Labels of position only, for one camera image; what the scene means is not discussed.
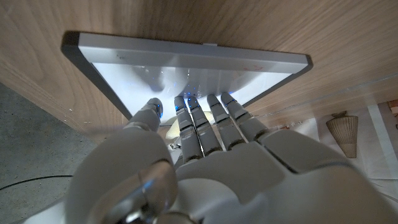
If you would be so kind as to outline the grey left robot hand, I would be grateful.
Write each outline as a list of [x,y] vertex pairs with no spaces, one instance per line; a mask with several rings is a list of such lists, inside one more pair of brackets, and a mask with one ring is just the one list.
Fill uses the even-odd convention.
[[158,135],[150,99],[77,168],[67,223],[396,223],[397,212],[334,150],[269,132],[231,95],[210,95],[213,131],[194,97],[174,100],[183,162]]

